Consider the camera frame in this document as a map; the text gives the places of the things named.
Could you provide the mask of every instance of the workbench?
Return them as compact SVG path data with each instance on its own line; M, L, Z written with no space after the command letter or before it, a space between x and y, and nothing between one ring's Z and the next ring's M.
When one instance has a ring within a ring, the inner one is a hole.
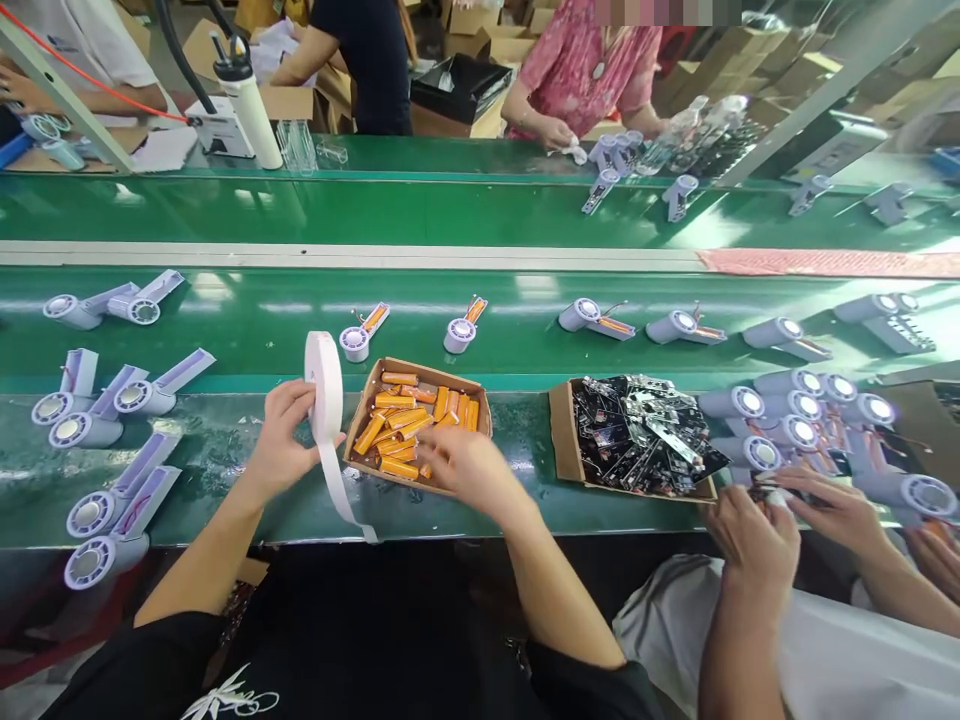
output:
M362 148L363 140L377 146L388 139L353 138L351 147ZM435 150L452 143L468 152L465 141L432 142ZM588 218L580 207L589 178L570 173L569 161L537 158L556 161L542 166L554 174L497 174L503 147L486 145L491 155L483 172L449 182L443 174L449 153L442 152L434 153L437 172L417 169L406 179L399 170L349 170L354 174L344 182L332 171L295 179L248 168L219 176L188 168L173 177L0 177L0 548L75 546L64 527L67 512L119 475L151 426L185 436L169 460L184 473L149 529L152 544L189 543L249 457L264 394L302 372L307 332L337 334L354 322L354 308L368 312L379 301L393 311L372 341L370 359L342 362L345 423L379 357L480 382L490 392L494 440L558 534L700 527L690 504L556 479L546 391L563 380L639 372L699 392L802 365L776 350L753 350L739 337L774 315L799 321L834 351L833 362L812 368L858 380L958 356L956 283L725 276L707 272L694 252L950 249L957 220L936 197L917 198L911 220L885 229L858 205L862 191L824 196L791 219L789 187L707 189L685 221L669 225L658 201L669 183L658 178L617 188ZM469 153L482 155L476 147ZM351 150L352 162L362 158ZM162 303L151 327L108 317L80 332L41 314L56 294L82 298L126 281L143 285L167 267L187 282ZM862 328L838 326L828 312L870 292L898 290L919 298L919 320L937 342L936 353L895 356ZM446 324L465 312L474 293L490 301L478 337L464 355L448 355ZM557 315L584 296L605 307L627 300L616 317L637 325L638 337L620 343L564 332ZM706 324L723 328L730 340L658 346L643 335L647 322L674 308L691 310L696 301ZM123 363L161 373L197 347L217 363L169 415L128 420L112 448L55 451L29 411L57 388L59 366L77 347L100 353L102 384ZM348 490L358 519L387 540L497 533L443 497L369 477ZM318 471L271 505L256 537L359 539L336 514Z

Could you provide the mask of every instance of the double-sided tape roll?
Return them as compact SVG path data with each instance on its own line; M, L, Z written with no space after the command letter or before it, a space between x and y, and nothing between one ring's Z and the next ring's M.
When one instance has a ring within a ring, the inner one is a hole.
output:
M343 419L343 378L337 341L330 333L314 331L307 334L303 379L317 386L317 399L310 414L310 430L320 450L320 467L333 505L340 517L360 528L364 540L377 543L379 539L373 527L364 525L353 514L333 444L340 433Z

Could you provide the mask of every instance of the circuit board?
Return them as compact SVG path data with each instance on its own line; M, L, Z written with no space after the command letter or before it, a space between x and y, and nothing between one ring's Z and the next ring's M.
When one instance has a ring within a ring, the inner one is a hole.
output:
M730 464L690 395L645 375L583 378L573 393L580 459L589 482L680 497Z

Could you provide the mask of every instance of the pink floral shirt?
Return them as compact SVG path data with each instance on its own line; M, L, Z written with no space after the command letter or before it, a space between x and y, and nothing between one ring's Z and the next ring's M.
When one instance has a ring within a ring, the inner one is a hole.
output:
M595 4L564 0L519 75L530 89L533 109L560 118L577 137L590 132L614 106L626 117L650 102L660 49L661 28L630 28L606 59L603 75L594 80L594 69L604 59ZM534 139L516 128L507 137Z

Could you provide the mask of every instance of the worker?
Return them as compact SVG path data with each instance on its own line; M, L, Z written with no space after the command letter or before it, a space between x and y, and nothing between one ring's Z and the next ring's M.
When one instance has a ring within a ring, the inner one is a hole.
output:
M614 620L626 656L704 720L780 720L784 705L794 720L960 717L960 607L897 549L862 492L801 468L775 480L811 500L783 493L790 510L852 553L862 607L793 590L789 512L767 507L768 523L744 488L730 487L705 516L725 560L661 565ZM927 531L908 535L931 542ZM949 558L946 549L930 554Z
M154 110L180 115L157 76L107 0L3 0L20 22L83 72L121 95ZM53 56L47 61L98 119L107 126L180 123L151 115L97 87ZM63 110L22 70L0 53L0 101L15 101L19 114L62 115Z
M410 65L417 44L403 0L316 0L296 52L271 85L302 85L330 62L356 83L361 135L412 135Z
M658 136L666 121L650 93L660 35L659 27L600 25L597 0L563 0L507 93L506 137L560 150L614 107L628 130Z
M264 509L320 461L316 447L294 439L315 400L315 386L302 380L267 395L256 448L213 518L132 627L80 667L44 718L201 720L229 710L227 717L267 719L662 719L644 670L624 659L506 460L486 436L456 428L422 433L420 449L433 477L503 532L533 638L522 656L532 679L515 649L468 623L472 605L456 572L398 567L398 551L407 550L399 545L353 553L290 547L251 599L205 691L224 631L220 613ZM307 517L326 502L319 492L284 500L270 511L298 508ZM298 550L310 551L311 562L286 563ZM330 562L317 559L324 556Z

